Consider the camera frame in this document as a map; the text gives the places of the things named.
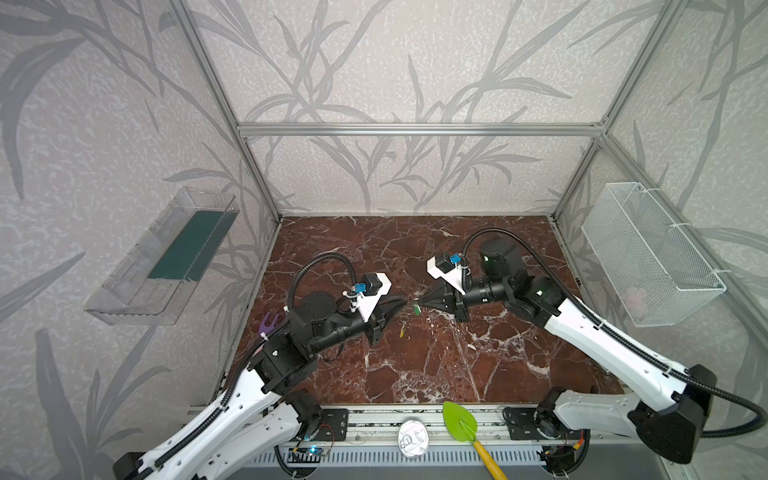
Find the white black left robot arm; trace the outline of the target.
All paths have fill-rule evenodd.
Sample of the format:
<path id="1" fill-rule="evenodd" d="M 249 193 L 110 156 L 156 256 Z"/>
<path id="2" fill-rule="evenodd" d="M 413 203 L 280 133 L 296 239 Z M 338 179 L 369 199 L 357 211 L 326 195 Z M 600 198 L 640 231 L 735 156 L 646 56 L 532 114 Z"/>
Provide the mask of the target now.
<path id="1" fill-rule="evenodd" d="M 113 465 L 115 477 L 226 479 L 258 455 L 318 429 L 322 409 L 296 385 L 316 370 L 321 352 L 359 335 L 377 342 L 405 305 L 401 295 L 361 296 L 355 310 L 343 312 L 326 292 L 305 296 L 222 395 L 159 446 L 123 455 Z"/>

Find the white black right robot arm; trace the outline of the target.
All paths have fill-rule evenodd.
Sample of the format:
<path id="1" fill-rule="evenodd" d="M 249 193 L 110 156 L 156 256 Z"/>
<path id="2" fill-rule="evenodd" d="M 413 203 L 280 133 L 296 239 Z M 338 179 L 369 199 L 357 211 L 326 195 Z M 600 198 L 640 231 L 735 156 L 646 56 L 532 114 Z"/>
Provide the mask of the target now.
<path id="1" fill-rule="evenodd" d="M 518 246 L 510 240 L 485 242 L 480 266 L 483 277 L 473 279 L 460 254 L 430 258 L 426 269 L 436 282 L 418 299 L 418 306 L 465 322 L 471 307 L 500 303 L 513 315 L 572 344 L 630 389 L 610 395 L 552 388 L 534 415 L 542 435 L 608 432 L 637 438 L 672 462 L 691 462 L 711 411 L 711 394 L 673 378 L 677 363 L 613 330 L 603 319 L 591 321 L 590 309 L 579 299 L 569 299 L 554 279 L 529 274 Z"/>

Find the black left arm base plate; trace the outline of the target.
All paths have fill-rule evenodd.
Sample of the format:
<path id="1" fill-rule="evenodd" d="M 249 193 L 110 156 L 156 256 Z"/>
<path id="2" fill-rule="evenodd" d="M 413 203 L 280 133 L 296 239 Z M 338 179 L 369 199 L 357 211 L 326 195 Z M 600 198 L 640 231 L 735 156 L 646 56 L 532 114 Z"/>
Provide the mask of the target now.
<path id="1" fill-rule="evenodd" d="M 336 442 L 344 441 L 350 424 L 350 411 L 346 408 L 323 408 L 320 417 L 302 425 L 293 441 Z"/>

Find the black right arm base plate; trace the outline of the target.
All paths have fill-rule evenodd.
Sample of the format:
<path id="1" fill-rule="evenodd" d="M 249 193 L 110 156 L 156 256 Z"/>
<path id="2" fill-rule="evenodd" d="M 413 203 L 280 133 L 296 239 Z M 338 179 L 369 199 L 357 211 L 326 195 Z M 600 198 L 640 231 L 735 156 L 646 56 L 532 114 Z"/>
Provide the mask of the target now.
<path id="1" fill-rule="evenodd" d="M 502 410 L 502 419 L 512 440 L 579 440 L 579 430 L 568 429 L 553 412 L 538 407 L 512 407 Z"/>

